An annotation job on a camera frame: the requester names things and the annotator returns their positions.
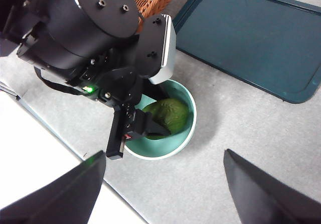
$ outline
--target gray table surface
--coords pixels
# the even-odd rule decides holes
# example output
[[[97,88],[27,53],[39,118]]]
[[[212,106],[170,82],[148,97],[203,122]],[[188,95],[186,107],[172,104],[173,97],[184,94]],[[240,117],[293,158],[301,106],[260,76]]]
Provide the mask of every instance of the gray table surface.
[[[165,12],[175,16],[185,2],[173,0]],[[158,161],[125,152],[107,161],[104,177],[149,223],[240,223],[224,172],[226,148],[321,202],[320,90],[306,103],[289,104],[179,51],[173,79],[196,101],[190,143]],[[15,54],[0,59],[0,81],[81,158],[105,150],[112,109],[47,88]]]

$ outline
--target white bowl rim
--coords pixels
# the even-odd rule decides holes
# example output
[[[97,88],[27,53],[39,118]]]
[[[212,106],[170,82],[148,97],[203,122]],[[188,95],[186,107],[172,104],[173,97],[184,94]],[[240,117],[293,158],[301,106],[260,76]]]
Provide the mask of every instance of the white bowl rim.
[[[170,153],[168,153],[166,155],[162,155],[162,156],[158,156],[158,157],[146,157],[143,155],[139,155],[139,154],[135,153],[134,151],[132,151],[129,147],[127,147],[127,145],[125,145],[125,150],[127,150],[129,153],[131,153],[133,156],[136,156],[137,158],[140,158],[143,160],[161,160],[161,159],[165,159],[170,156],[173,156],[173,155],[177,154],[179,151],[181,151],[189,143],[189,141],[191,140],[191,138],[194,134],[194,131],[196,128],[196,119],[197,119],[197,111],[196,111],[196,104],[195,104],[194,98],[191,95],[191,93],[189,92],[189,90],[185,86],[183,86],[181,83],[179,83],[175,80],[172,80],[172,79],[169,79],[168,81],[175,82],[178,85],[182,86],[184,89],[186,89],[186,92],[187,92],[189,98],[191,99],[192,106],[193,106],[193,113],[194,113],[191,130],[190,130],[189,134],[187,135],[186,139],[176,149],[174,149],[173,151],[171,151]]]

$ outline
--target green led light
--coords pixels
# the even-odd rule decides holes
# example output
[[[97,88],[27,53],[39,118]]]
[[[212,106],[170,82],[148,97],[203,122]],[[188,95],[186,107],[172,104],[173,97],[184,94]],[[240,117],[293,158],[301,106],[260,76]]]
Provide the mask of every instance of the green led light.
[[[86,90],[87,93],[92,93],[93,91],[94,91],[94,89],[92,87],[88,87]]]
[[[82,89],[85,90],[87,93],[92,93],[94,91],[93,87],[88,87],[88,86],[85,86]]]

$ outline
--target black strap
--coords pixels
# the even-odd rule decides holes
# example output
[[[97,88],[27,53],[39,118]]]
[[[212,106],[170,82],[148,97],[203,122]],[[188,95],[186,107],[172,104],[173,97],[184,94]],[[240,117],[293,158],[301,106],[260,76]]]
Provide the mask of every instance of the black strap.
[[[45,84],[47,85],[49,88],[52,88],[54,90],[57,90],[57,91],[60,91],[60,92],[64,92],[64,93],[69,93],[69,94],[72,94],[72,95],[87,95],[81,91],[78,91],[72,87],[68,87],[68,86],[65,86],[65,85],[62,85],[62,84],[58,84],[58,83],[55,83],[55,82],[51,82],[51,81],[48,81],[46,79],[44,79],[42,76],[41,76],[41,70],[39,68],[34,68],[35,69],[35,72],[36,72],[36,75],[39,77],[39,79]]]

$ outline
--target black cylindrical motor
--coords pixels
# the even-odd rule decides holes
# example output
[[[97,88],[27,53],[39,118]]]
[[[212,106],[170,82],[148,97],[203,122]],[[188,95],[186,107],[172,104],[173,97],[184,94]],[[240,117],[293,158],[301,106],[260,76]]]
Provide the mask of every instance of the black cylindrical motor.
[[[138,27],[134,0],[25,0],[34,1],[44,20],[26,36],[18,56],[65,79]]]

